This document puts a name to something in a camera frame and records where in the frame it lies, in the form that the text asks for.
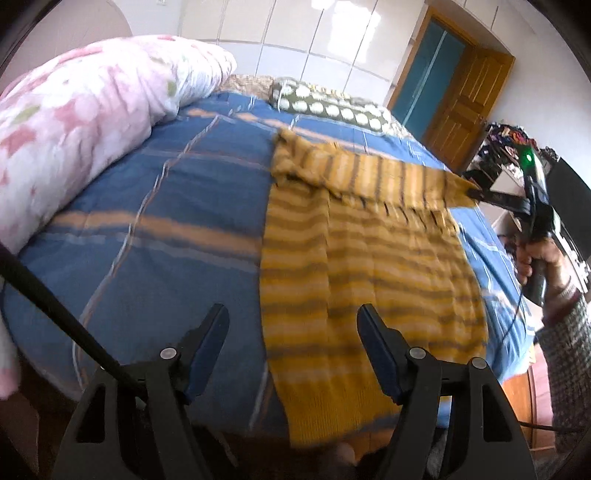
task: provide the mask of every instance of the checkered sleeve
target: checkered sleeve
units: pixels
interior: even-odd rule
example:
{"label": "checkered sleeve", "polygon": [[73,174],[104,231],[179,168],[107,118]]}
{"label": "checkered sleeve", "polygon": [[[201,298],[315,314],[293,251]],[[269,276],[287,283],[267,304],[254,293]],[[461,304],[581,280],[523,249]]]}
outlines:
{"label": "checkered sleeve", "polygon": [[[591,322],[580,296],[561,321],[538,332],[548,364],[556,427],[586,427],[591,423]],[[573,449],[582,434],[556,434],[556,450]]]}

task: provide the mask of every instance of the bed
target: bed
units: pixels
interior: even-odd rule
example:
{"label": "bed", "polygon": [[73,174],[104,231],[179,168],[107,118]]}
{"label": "bed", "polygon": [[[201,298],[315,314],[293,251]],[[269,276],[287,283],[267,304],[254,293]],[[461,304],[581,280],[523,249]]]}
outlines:
{"label": "bed", "polygon": [[[288,436],[265,363],[258,297],[269,167],[280,127],[313,142],[338,141],[357,153],[445,168],[413,138],[278,112],[257,97],[218,92],[155,127],[20,254],[123,364],[153,358],[196,327],[213,303],[225,304],[228,339],[190,416],[248,436]],[[519,293],[513,266],[480,210],[455,209],[453,215],[485,301],[486,359],[503,381],[525,371],[533,328],[525,311],[514,321]],[[93,362],[10,286],[0,305],[34,368],[65,395],[79,398]],[[441,425],[449,420],[449,407],[441,403]],[[380,419],[365,428],[394,423]]]}

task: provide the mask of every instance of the device handle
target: device handle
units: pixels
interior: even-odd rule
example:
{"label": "device handle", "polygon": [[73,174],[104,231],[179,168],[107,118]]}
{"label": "device handle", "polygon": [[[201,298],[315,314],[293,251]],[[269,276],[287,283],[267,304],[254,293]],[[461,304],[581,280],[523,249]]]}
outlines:
{"label": "device handle", "polygon": [[531,261],[532,274],[523,286],[523,295],[526,299],[542,307],[546,295],[546,262],[540,258]]}

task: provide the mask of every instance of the door frame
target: door frame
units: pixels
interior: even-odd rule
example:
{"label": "door frame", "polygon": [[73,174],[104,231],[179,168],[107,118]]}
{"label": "door frame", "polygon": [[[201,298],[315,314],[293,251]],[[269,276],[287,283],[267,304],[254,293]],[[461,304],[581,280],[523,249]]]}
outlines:
{"label": "door frame", "polygon": [[474,46],[478,45],[478,42],[474,38],[472,38],[472,36],[468,32],[463,30],[453,20],[450,20],[445,15],[438,12],[435,9],[435,7],[430,5],[427,8],[427,12],[425,13],[425,18],[423,18],[423,23],[421,23],[421,27],[418,30],[417,38],[415,39],[415,41],[413,43],[413,47],[410,51],[410,54],[408,55],[408,59],[407,59],[406,63],[404,64],[404,68],[402,69],[402,73],[400,74],[400,78],[398,79],[398,81],[396,83],[396,87],[394,87],[394,91],[392,92],[392,96],[390,97],[390,100],[388,101],[388,110],[390,110],[390,111],[392,110],[392,108],[394,108],[396,100],[398,100],[398,97],[400,95],[400,92],[402,91],[402,87],[404,85],[404,82],[406,82],[406,79],[407,79],[408,74],[410,72],[410,68],[413,65],[415,57],[417,56],[418,48],[421,45],[421,42],[423,41],[423,38],[425,36],[425,32],[427,31],[427,27],[428,27],[429,22],[431,20],[435,20],[437,23],[441,24],[441,26],[443,28],[445,28],[447,31],[450,31],[456,37],[461,38],[469,47],[474,47]]}

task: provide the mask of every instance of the pink and white comforter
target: pink and white comforter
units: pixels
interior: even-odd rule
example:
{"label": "pink and white comforter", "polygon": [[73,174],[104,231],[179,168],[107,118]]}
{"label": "pink and white comforter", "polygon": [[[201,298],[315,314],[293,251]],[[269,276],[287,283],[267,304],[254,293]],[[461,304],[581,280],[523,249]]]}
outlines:
{"label": "pink and white comforter", "polygon": [[[13,82],[0,97],[0,241],[18,253],[153,125],[210,95],[235,68],[218,46],[149,35],[72,50]],[[0,398],[18,382],[0,318]]]}

